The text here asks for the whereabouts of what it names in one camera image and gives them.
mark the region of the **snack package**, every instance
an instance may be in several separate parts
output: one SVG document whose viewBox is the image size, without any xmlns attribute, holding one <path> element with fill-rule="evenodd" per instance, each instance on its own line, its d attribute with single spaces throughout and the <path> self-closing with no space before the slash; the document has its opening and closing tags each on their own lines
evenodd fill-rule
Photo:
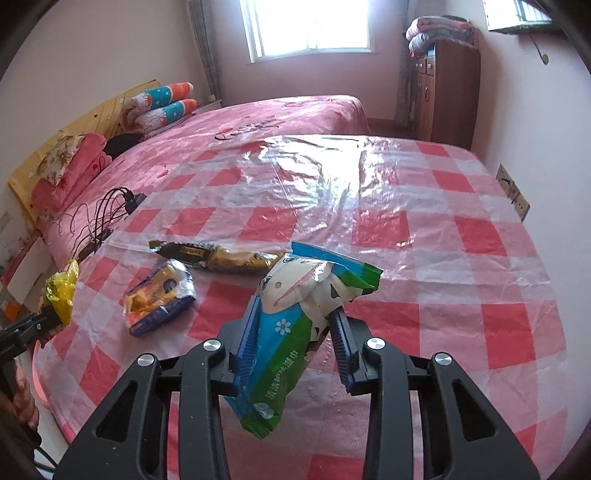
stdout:
<svg viewBox="0 0 591 480">
<path fill-rule="evenodd" d="M 40 339 L 41 346 L 45 346 L 49 340 L 70 324 L 78 273 L 78 262 L 70 260 L 64 270 L 54 273 L 45 282 L 45 289 L 41 296 L 38 311 L 40 312 L 48 307 L 53 308 L 53 311 L 60 318 L 61 325 Z"/>
<path fill-rule="evenodd" d="M 261 309 L 248 382 L 228 403 L 259 438 L 273 431 L 287 394 L 328 333 L 330 312 L 374 292 L 382 270 L 312 245 L 292 242 L 259 285 Z"/>
<path fill-rule="evenodd" d="M 195 301 L 193 277 L 178 260 L 167 260 L 125 294 L 129 333 L 139 337 L 173 320 Z"/>
<path fill-rule="evenodd" d="M 150 250 L 164 258 L 180 260 L 188 267 L 201 270 L 260 272 L 269 271 L 284 255 L 264 252 L 231 251 L 209 242 L 183 244 L 150 240 Z"/>
</svg>

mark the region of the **window frame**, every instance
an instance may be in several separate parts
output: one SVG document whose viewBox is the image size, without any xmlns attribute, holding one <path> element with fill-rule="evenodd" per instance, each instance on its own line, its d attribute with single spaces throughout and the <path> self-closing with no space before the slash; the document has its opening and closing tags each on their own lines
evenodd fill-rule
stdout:
<svg viewBox="0 0 591 480">
<path fill-rule="evenodd" d="M 267 60 L 275 60 L 275 59 L 282 59 L 284 57 L 297 57 L 300 55 L 309 55 L 309 54 L 316 54 L 316 53 L 375 53 L 374 50 L 374 37 L 372 35 L 373 28 L 372 28 L 372 15 L 369 7 L 371 3 L 368 1 L 368 46 L 366 48 L 363 47 L 354 47 L 354 48 L 310 48 L 310 45 L 307 46 L 306 50 L 299 50 L 299 51 L 292 51 L 289 53 L 281 53 L 277 55 L 265 55 L 265 48 L 262 43 L 262 37 L 258 28 L 258 19 L 256 23 L 252 21 L 251 12 L 249 8 L 249 1 L 250 0 L 240 0 L 240 7 L 242 10 L 242 20 L 244 23 L 244 31 L 246 34 L 246 42 L 248 43 L 248 51 L 250 55 L 251 62 L 250 63 L 257 63 L 259 61 L 267 61 Z M 262 53 L 262 56 L 258 56 L 258 49 Z"/>
</svg>

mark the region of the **cabinet drawer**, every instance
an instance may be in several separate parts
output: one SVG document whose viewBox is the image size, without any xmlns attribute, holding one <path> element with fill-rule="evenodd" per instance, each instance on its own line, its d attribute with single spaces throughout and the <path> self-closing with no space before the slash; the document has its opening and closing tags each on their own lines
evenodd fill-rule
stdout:
<svg viewBox="0 0 591 480">
<path fill-rule="evenodd" d="M 426 57 L 423 60 L 425 62 L 425 73 L 435 76 L 435 57 Z"/>
<path fill-rule="evenodd" d="M 414 68 L 416 69 L 417 73 L 425 73 L 425 70 L 426 70 L 425 59 L 415 59 L 414 60 Z"/>
</svg>

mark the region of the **human hand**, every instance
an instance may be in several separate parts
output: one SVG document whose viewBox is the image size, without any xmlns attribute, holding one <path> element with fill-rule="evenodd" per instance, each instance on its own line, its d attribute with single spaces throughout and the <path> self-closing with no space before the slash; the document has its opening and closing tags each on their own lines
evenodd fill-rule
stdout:
<svg viewBox="0 0 591 480">
<path fill-rule="evenodd" d="M 0 392 L 0 408 L 14 415 L 22 423 L 26 423 L 32 430 L 39 426 L 39 409 L 35 406 L 35 399 L 31 394 L 29 382 L 21 366 L 15 362 L 15 379 L 17 393 L 12 401 Z"/>
</svg>

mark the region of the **pink pillow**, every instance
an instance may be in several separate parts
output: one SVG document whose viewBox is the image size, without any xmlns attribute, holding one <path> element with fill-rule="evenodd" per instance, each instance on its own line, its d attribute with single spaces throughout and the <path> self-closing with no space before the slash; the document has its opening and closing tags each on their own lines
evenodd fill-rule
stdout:
<svg viewBox="0 0 591 480">
<path fill-rule="evenodd" d="M 102 151 L 105 144 L 102 135 L 86 134 L 57 187 L 46 179 L 37 182 L 31 197 L 41 216 L 58 218 L 111 163 L 111 157 Z"/>
</svg>

